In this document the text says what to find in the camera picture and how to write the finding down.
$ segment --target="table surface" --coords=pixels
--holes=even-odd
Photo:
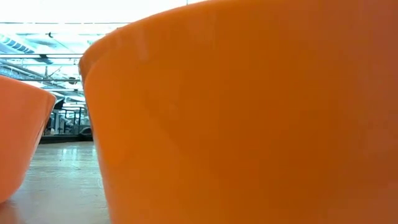
[[[109,224],[92,142],[40,145],[1,224]]]

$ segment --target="orange plastic bowl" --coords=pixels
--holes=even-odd
[[[54,103],[49,92],[0,76],[0,203],[21,186]]]
[[[115,224],[398,223],[395,1],[208,1],[80,68]]]

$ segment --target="bowl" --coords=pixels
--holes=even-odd
[[[21,186],[54,103],[51,93],[0,76],[0,203]]]
[[[398,222],[394,6],[214,0],[93,44],[113,223]]]

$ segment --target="ceiling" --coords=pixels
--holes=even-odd
[[[57,89],[52,92],[58,96],[83,96],[77,64],[93,42],[130,22],[199,1],[203,0],[2,2],[0,7],[9,10],[0,14],[0,75],[33,80],[28,83]]]

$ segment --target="ceiling light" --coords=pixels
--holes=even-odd
[[[25,59],[25,58],[81,58],[83,54],[0,54],[3,59]]]
[[[47,90],[47,91],[83,91],[83,90],[74,90],[74,89],[43,89],[43,90]]]
[[[84,105],[75,105],[75,104],[70,104],[70,103],[64,103],[63,107],[74,107],[74,108],[79,108],[79,107],[85,107]]]
[[[39,83],[39,82],[31,82],[31,81],[21,81],[21,82],[26,83],[28,85],[35,86],[37,88],[42,88],[42,87],[46,86],[43,83]]]
[[[77,108],[77,107],[67,107],[67,106],[66,107],[65,106],[62,107],[62,109],[65,109],[65,110],[80,110],[80,108],[82,108],[82,107],[79,107],[79,108]]]

